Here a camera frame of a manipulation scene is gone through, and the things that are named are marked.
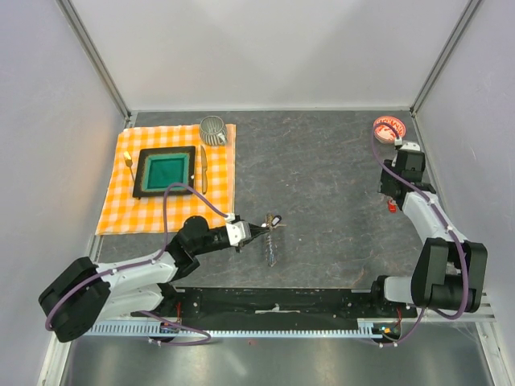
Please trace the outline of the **black key tag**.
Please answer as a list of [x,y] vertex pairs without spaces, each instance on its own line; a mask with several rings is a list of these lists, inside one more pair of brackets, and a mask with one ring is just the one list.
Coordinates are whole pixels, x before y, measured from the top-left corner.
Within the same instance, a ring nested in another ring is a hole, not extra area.
[[282,221],[282,217],[281,216],[274,216],[271,220],[271,225],[274,227],[274,226],[277,226],[280,222]]

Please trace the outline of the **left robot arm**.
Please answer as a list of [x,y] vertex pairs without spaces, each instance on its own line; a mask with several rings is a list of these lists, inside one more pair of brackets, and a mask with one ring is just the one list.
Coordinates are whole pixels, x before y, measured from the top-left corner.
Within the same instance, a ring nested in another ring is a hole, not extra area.
[[74,260],[39,296],[45,327],[62,342],[71,342],[96,322],[133,312],[168,316],[176,296],[165,285],[196,270],[200,255],[241,249],[269,232],[266,225],[240,218],[210,228],[202,216],[188,218],[158,251],[128,261],[95,264],[89,257]]

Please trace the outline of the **red key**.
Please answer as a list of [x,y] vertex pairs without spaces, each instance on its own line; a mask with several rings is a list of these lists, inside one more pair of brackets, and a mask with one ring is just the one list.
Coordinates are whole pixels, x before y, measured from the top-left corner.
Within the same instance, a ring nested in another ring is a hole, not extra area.
[[391,213],[395,213],[397,211],[397,204],[393,199],[389,199],[387,205]]

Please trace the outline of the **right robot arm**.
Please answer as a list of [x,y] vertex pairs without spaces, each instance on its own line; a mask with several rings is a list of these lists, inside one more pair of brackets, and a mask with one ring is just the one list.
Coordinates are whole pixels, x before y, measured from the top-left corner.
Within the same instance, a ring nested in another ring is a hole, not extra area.
[[422,250],[411,276],[383,275],[373,282],[369,309],[384,317],[403,303],[449,319],[477,312],[488,251],[455,228],[435,189],[422,181],[425,154],[417,147],[399,146],[395,157],[386,159],[381,168],[379,192],[413,224]]

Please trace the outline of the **blue keyring with metal rings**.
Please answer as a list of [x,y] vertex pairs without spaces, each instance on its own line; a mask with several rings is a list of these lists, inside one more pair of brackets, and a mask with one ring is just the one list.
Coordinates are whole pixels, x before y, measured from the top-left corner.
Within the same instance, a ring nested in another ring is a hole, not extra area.
[[277,226],[271,225],[271,220],[275,215],[273,213],[267,213],[265,218],[265,224],[269,227],[268,233],[265,235],[265,257],[266,263],[269,267],[274,267],[278,261],[277,253],[277,242],[283,234],[286,225],[281,221]]

